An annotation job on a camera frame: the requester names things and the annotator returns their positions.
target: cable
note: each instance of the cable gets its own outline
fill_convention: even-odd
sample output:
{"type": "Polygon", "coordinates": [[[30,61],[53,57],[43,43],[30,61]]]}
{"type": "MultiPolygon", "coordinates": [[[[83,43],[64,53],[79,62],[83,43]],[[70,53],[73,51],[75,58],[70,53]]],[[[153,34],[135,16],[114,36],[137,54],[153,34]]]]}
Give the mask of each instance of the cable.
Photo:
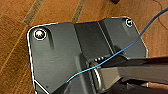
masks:
{"type": "Polygon", "coordinates": [[[72,80],[75,76],[77,76],[77,75],[79,75],[79,74],[81,74],[81,73],[84,73],[84,72],[86,72],[86,71],[89,71],[89,70],[92,70],[92,69],[94,69],[94,68],[97,68],[97,67],[101,66],[102,64],[104,64],[105,62],[107,62],[108,60],[110,60],[111,58],[113,58],[114,56],[118,55],[118,54],[121,53],[122,51],[124,51],[124,50],[128,49],[129,47],[131,47],[133,44],[135,44],[135,43],[138,41],[138,39],[140,39],[140,37],[142,36],[142,34],[143,34],[143,33],[146,31],[146,29],[151,25],[151,23],[152,23],[157,17],[159,17],[160,15],[162,15],[163,13],[165,13],[166,11],[168,11],[168,7],[167,7],[166,9],[162,10],[161,12],[159,12],[155,17],[153,17],[153,18],[150,20],[150,22],[147,24],[147,26],[143,29],[143,31],[139,34],[139,36],[135,39],[135,41],[132,42],[130,45],[128,45],[128,46],[125,47],[124,49],[118,51],[117,53],[115,53],[115,54],[112,55],[111,57],[107,58],[107,59],[104,60],[102,63],[100,63],[100,64],[98,64],[98,65],[96,65],[96,66],[94,66],[94,67],[85,69],[85,70],[83,70],[83,71],[80,71],[80,72],[74,74],[73,76],[71,76],[71,77],[66,81],[66,83],[69,82],[69,81],[72,80]]]}

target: wooden surface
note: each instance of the wooden surface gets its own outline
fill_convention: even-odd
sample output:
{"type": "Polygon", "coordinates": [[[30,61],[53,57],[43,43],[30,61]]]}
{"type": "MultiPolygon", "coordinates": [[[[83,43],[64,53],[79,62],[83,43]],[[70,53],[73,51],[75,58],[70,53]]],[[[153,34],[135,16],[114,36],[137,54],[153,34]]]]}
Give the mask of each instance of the wooden surface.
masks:
{"type": "MultiPolygon", "coordinates": [[[[0,94],[34,94],[26,33],[31,26],[128,16],[141,32],[168,0],[0,0],[0,94]]],[[[168,12],[143,35],[148,57],[168,56],[168,12]]],[[[149,84],[150,87],[167,86],[149,84]]]]}

